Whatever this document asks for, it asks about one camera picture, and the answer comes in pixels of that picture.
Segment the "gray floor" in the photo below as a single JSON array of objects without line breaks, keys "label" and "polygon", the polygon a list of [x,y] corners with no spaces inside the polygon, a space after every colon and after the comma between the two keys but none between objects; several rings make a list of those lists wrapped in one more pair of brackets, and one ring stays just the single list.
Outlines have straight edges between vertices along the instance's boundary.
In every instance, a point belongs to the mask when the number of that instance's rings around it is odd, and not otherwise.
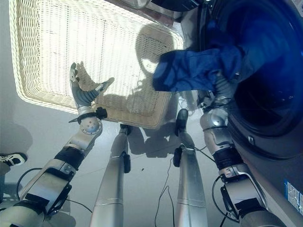
[{"label": "gray floor", "polygon": [[[75,115],[32,105],[21,100],[16,93],[10,53],[8,1],[0,1],[0,152],[24,152],[28,161],[12,167],[5,176],[5,194],[2,206],[8,206],[16,200],[13,196],[18,178],[28,169],[43,167],[60,151],[69,137],[78,130],[78,124],[68,121]],[[190,111],[188,132],[192,135],[196,147],[203,147],[203,132],[199,125],[200,110],[194,109],[195,100],[190,94],[176,94],[170,103],[170,111],[165,117],[166,123],[157,131],[134,128],[130,135],[130,154],[132,170],[125,175],[125,227],[154,226],[159,194],[166,179],[166,172],[178,139],[173,134],[177,110],[187,107]],[[83,161],[77,175],[72,180],[69,195],[75,200],[93,208],[98,187],[109,158],[109,151],[119,125],[103,121],[103,133],[96,140],[95,147]],[[217,168],[202,154],[197,154],[200,164],[209,226],[217,227],[222,220],[211,199],[211,187],[217,177]],[[24,186],[35,173],[30,173],[21,182]],[[169,172],[168,185],[176,202],[178,193],[179,169],[174,166]],[[216,190],[217,200],[223,203]],[[90,213],[82,206],[66,202],[62,211],[45,227],[85,227],[89,225]],[[159,227],[172,226],[172,209],[169,197],[165,194],[161,200],[157,218]],[[226,220],[225,227],[236,226]]]}]

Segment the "black cable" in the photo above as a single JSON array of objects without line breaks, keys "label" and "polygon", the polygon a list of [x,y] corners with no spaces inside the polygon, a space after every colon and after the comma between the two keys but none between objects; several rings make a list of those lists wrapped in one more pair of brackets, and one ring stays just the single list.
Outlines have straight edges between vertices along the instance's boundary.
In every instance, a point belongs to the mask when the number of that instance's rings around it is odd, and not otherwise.
[{"label": "black cable", "polygon": [[222,220],[222,222],[221,222],[221,224],[220,224],[220,227],[223,227],[223,224],[224,224],[224,221],[225,221],[225,219],[226,219],[226,217],[227,217],[227,214],[228,214],[228,213],[226,213],[226,214],[224,215],[224,218],[223,218],[223,220]]},{"label": "black cable", "polygon": [[[31,172],[31,171],[34,171],[34,170],[41,170],[41,169],[42,169],[42,168],[32,168],[32,169],[27,170],[25,173],[23,173],[23,174],[20,176],[20,178],[19,178],[19,180],[18,180],[18,182],[17,182],[17,188],[16,188],[16,196],[17,196],[18,200],[20,200],[20,196],[19,196],[19,186],[20,186],[20,182],[22,181],[23,177],[24,177],[26,174],[28,174],[29,172]],[[87,206],[85,206],[84,204],[79,203],[79,202],[76,202],[76,201],[73,201],[73,200],[68,200],[68,199],[66,199],[66,200],[67,200],[67,201],[71,201],[71,202],[75,202],[75,203],[77,203],[77,204],[79,204],[79,205],[85,207],[86,209],[88,209],[88,210],[92,213],[91,209],[89,209],[89,208],[88,208]]]},{"label": "black cable", "polygon": [[[214,183],[213,183],[213,187],[212,187],[212,198],[213,198],[214,205],[216,206],[216,208],[218,209],[218,211],[219,211],[221,214],[223,214],[223,215],[225,216],[225,214],[223,213],[223,211],[219,208],[219,206],[218,206],[216,200],[214,199],[214,187],[215,187],[215,185],[216,185],[216,183],[217,183],[217,181],[218,181],[219,179],[220,179],[220,176],[218,176],[218,177],[215,179]],[[227,217],[229,220],[233,221],[233,222],[239,223],[239,220],[235,220],[235,219],[230,218],[230,217],[228,217],[228,216],[226,216],[226,217]]]},{"label": "black cable", "polygon": [[167,180],[168,180],[168,178],[169,178],[169,170],[170,170],[170,167],[171,167],[171,161],[172,161],[172,159],[173,159],[173,157],[172,157],[172,158],[170,159],[170,161],[169,161],[169,168],[168,168],[168,170],[167,170],[166,181],[165,181],[165,184],[164,184],[163,189],[162,189],[162,191],[161,191],[160,197],[159,197],[159,199],[158,199],[158,206],[157,206],[157,211],[156,211],[156,215],[155,215],[155,227],[157,227],[156,220],[157,220],[157,215],[158,215],[158,211],[159,211],[160,200],[161,200],[162,195],[163,195],[164,192],[166,191],[166,189],[167,189],[167,192],[169,193],[169,198],[170,198],[170,201],[171,201],[173,226],[175,227],[175,209],[174,209],[174,203],[173,203],[173,201],[172,201],[172,198],[171,198],[171,195],[170,195],[170,192],[169,192],[169,186],[166,186]]},{"label": "black cable", "polygon": [[77,204],[79,204],[79,205],[81,205],[81,206],[85,207],[87,210],[89,210],[89,211],[90,211],[90,213],[92,213],[91,209],[90,209],[90,208],[88,208],[87,206],[85,206],[84,204],[82,204],[82,203],[80,203],[80,202],[76,202],[76,201],[74,201],[74,200],[69,200],[69,199],[66,199],[66,200],[67,200],[67,201],[70,201],[70,202],[77,203]]},{"label": "black cable", "polygon": [[23,179],[23,177],[24,177],[26,174],[28,174],[29,172],[31,172],[31,171],[34,171],[34,170],[41,170],[41,169],[42,169],[42,168],[32,168],[32,169],[27,170],[25,173],[23,173],[23,174],[20,176],[20,178],[19,178],[19,180],[18,180],[18,182],[17,182],[17,188],[16,188],[16,196],[17,196],[18,200],[20,200],[20,196],[19,196],[19,185],[20,185],[20,182],[21,182],[21,180]]},{"label": "black cable", "polygon": [[211,158],[211,157],[209,157],[206,153],[204,153],[202,150],[204,150],[206,148],[206,146],[205,147],[203,147],[203,148],[201,148],[201,149],[198,149],[198,148],[196,148],[195,147],[195,150],[196,151],[200,151],[202,154],[204,154],[208,159],[210,159],[212,162],[214,162],[215,163],[215,161]]}]

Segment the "woven texture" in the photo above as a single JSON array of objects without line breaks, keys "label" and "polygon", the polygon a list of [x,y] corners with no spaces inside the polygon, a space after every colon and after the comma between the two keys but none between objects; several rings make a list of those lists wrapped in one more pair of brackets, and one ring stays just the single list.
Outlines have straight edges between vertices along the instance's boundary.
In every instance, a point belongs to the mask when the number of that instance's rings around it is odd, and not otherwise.
[{"label": "woven texture", "polygon": [[161,54],[183,49],[168,28],[103,0],[10,0],[10,35],[18,95],[25,101],[77,113],[69,68],[80,86],[110,87],[93,104],[110,121],[156,128],[170,93],[156,92],[152,74]]}]

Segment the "sticker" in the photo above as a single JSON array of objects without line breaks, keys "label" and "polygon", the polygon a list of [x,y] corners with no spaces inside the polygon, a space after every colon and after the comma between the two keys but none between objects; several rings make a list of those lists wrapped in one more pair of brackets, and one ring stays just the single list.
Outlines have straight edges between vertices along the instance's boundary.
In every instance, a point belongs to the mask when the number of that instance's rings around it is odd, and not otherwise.
[{"label": "sticker", "polygon": [[303,17],[303,0],[292,0],[292,2],[299,11],[300,15]]},{"label": "sticker", "polygon": [[284,188],[286,199],[303,215],[303,194],[287,180],[284,180]]}]

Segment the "shoe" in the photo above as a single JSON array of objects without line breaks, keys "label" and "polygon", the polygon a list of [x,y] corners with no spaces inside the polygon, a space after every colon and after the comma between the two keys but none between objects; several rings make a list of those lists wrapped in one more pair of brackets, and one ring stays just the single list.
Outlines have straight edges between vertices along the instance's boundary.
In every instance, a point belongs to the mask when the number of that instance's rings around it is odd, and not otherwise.
[{"label": "shoe", "polygon": [[175,135],[178,136],[180,131],[186,131],[186,123],[188,119],[187,109],[181,109],[177,115]]},{"label": "shoe", "polygon": [[19,166],[27,161],[27,156],[23,153],[0,154],[0,162],[8,166]]}]

